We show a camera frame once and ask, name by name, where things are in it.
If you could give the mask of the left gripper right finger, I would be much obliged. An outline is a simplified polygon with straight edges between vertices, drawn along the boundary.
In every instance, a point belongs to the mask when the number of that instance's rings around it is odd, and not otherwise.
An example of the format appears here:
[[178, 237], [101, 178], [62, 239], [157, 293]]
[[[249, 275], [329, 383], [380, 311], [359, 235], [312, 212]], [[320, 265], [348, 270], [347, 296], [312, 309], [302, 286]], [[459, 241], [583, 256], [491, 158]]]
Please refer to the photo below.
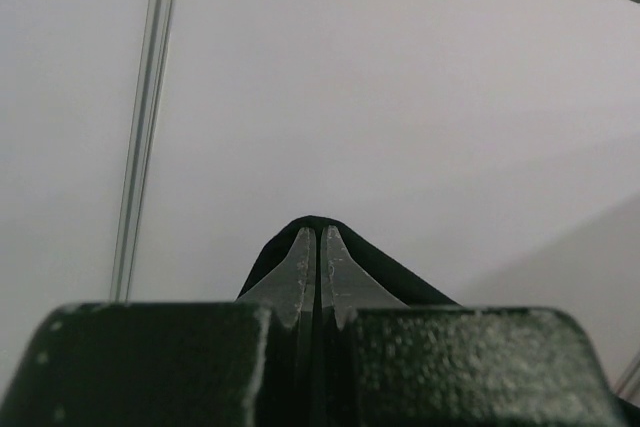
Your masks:
[[333, 426], [621, 426], [588, 336], [531, 307], [411, 307], [349, 253], [320, 241]]

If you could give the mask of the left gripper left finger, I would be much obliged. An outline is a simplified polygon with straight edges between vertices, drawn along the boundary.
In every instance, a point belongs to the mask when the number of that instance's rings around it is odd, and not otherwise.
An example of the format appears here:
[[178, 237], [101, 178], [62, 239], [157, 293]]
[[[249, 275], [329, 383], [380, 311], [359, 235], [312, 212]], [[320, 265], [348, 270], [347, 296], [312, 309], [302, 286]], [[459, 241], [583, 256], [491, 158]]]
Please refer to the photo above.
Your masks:
[[316, 238], [222, 303], [84, 303], [35, 331], [5, 426], [304, 426]]

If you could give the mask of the black t shirt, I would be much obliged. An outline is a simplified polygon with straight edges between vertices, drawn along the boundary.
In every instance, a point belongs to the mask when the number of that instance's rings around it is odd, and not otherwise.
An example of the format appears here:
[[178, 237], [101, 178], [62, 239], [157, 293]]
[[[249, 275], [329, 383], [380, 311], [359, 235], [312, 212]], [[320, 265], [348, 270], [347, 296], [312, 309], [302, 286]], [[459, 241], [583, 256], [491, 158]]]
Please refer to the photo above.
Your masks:
[[[307, 228], [316, 238], [314, 276], [309, 283], [313, 294], [310, 305], [311, 335], [308, 344], [308, 394], [309, 416], [305, 426], [333, 426], [327, 415], [327, 367], [326, 352], [332, 344], [332, 328], [330, 316], [325, 314], [322, 306], [322, 285], [320, 278], [320, 241], [323, 230], [328, 226], [336, 227], [343, 241], [355, 260], [367, 273], [385, 287], [391, 294], [411, 307], [451, 305], [463, 306], [437, 288], [416, 276], [413, 272], [388, 256], [383, 251], [365, 240], [344, 223], [325, 217], [306, 216], [298, 218], [286, 225], [275, 235], [258, 255], [245, 281], [239, 297], [253, 288], [263, 277], [269, 274], [286, 256], [297, 233]], [[621, 426], [635, 426], [639, 422], [639, 410], [631, 403], [615, 396], [625, 422]]]

